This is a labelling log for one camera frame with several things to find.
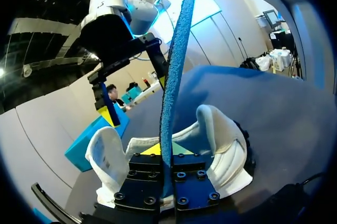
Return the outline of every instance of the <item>black frame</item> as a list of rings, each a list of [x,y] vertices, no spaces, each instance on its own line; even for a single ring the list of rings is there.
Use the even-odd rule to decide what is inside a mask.
[[[269,25],[272,29],[281,25],[281,22],[277,22],[276,24],[273,24],[272,21],[270,20],[269,16],[268,16],[268,13],[275,13],[276,17],[277,17],[277,14],[276,14],[275,10],[273,10],[273,9],[263,12],[265,18],[267,19],[267,21],[268,21],[268,23],[269,23]]]

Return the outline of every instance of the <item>bolt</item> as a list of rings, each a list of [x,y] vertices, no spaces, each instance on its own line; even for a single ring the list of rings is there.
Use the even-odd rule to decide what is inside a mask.
[[[178,181],[184,181],[186,179],[186,173],[185,172],[178,172],[177,173],[177,180]]]
[[[152,205],[156,203],[156,199],[154,197],[147,197],[146,199],[144,199],[144,203]]]
[[[135,171],[135,170],[130,170],[128,172],[128,175],[131,176],[131,177],[135,176],[136,174],[137,174],[137,171]]]
[[[157,177],[157,173],[155,172],[151,172],[149,175],[148,175],[149,178],[155,178]]]
[[[220,194],[217,192],[211,192],[209,195],[209,202],[210,203],[217,203],[220,198]]]
[[[189,199],[186,197],[180,197],[177,203],[180,208],[186,208],[187,205],[189,204]]]
[[[204,170],[198,170],[198,172],[196,173],[196,176],[199,179],[204,179],[206,177],[206,171],[204,171]]]
[[[114,194],[114,197],[115,197],[115,200],[122,200],[122,199],[125,198],[125,195],[122,194],[121,192],[116,192],[116,193]]]

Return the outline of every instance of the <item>blue fabric strap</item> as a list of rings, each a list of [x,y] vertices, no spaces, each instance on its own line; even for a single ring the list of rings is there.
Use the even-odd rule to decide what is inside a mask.
[[[180,16],[174,29],[170,50],[168,52],[168,73],[165,78],[159,135],[161,154],[164,162],[164,197],[172,194],[171,158],[174,109],[183,73],[193,8],[194,0],[183,0]]]

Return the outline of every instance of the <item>teal block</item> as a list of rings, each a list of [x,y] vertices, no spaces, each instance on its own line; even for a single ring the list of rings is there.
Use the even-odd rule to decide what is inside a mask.
[[[114,107],[121,122],[121,125],[116,127],[115,130],[118,132],[119,136],[122,137],[130,119],[117,104],[114,104]],[[64,155],[80,171],[84,172],[92,169],[90,163],[85,159],[85,152],[89,145],[91,137],[96,133],[97,130],[105,126],[110,126],[110,124],[102,116],[99,116],[81,133],[81,135],[65,152]]]

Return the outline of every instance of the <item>computer monitor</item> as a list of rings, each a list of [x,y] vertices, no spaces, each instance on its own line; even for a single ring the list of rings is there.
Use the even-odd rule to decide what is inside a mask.
[[[272,28],[281,25],[281,22],[273,9],[271,9],[270,11],[263,12],[263,14]]]

